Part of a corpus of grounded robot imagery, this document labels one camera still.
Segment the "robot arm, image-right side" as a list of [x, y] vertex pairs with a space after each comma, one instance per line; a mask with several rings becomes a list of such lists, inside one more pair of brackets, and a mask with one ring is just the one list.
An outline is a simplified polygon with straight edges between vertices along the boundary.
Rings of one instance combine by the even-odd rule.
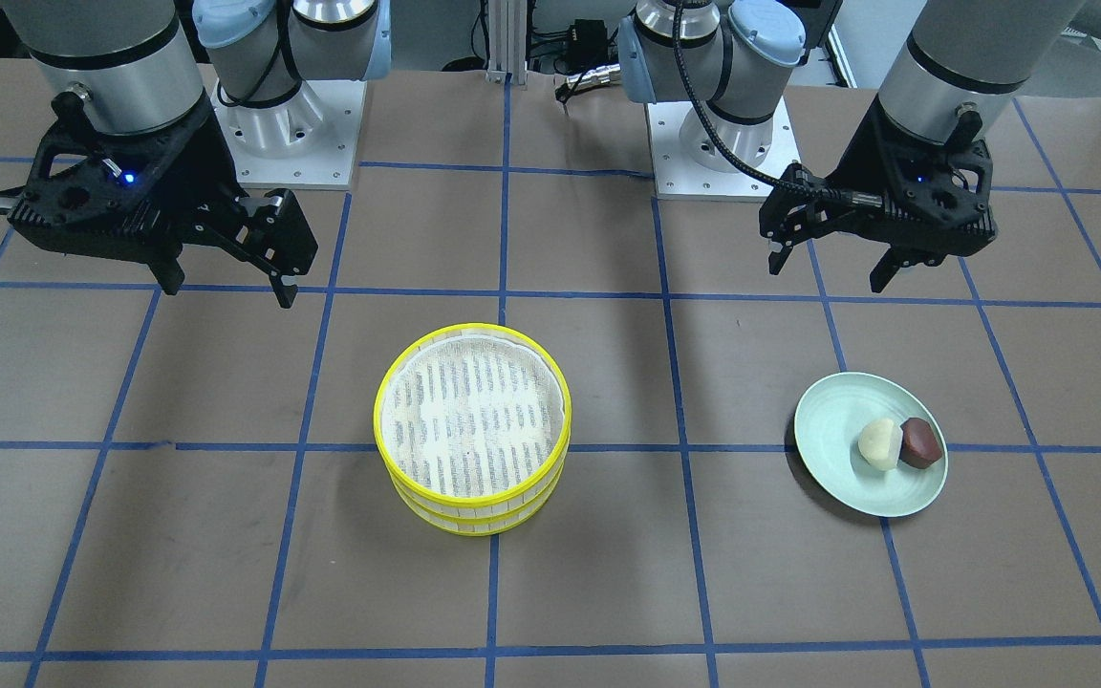
[[1101, 1], [929, 1], [829, 175], [759, 168], [792, 70], [835, 1], [637, 1], [615, 31], [634, 103], [689, 103], [687, 153], [768, 192], [768, 273], [833, 232], [883, 244], [870, 287], [902, 269], [971, 256], [998, 238], [986, 130], [1071, 28], [1101, 40]]

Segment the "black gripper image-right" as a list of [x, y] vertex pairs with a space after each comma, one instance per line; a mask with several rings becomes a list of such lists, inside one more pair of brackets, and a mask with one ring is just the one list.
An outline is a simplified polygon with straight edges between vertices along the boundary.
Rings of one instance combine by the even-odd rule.
[[998, 239], [990, 192], [993, 162], [982, 136], [982, 113], [966, 110], [942, 125], [942, 142], [914, 135], [892, 121], [881, 100], [870, 105], [826, 181], [792, 162], [759, 212], [768, 239], [768, 273], [780, 275], [795, 247], [830, 234], [830, 187], [881, 197], [855, 234], [890, 247], [870, 271], [870, 290], [882, 293], [923, 252], [971, 256]]

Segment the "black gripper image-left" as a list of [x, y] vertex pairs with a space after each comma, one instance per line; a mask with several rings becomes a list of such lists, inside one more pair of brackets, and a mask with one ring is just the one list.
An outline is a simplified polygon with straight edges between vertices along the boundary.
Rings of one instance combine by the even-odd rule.
[[217, 247], [270, 279], [291, 309], [318, 242], [292, 190], [248, 197], [201, 92], [176, 120], [135, 135], [100, 132], [88, 97], [58, 92], [56, 122], [36, 149], [8, 221], [32, 244], [66, 254], [150, 265], [178, 295], [184, 244]]

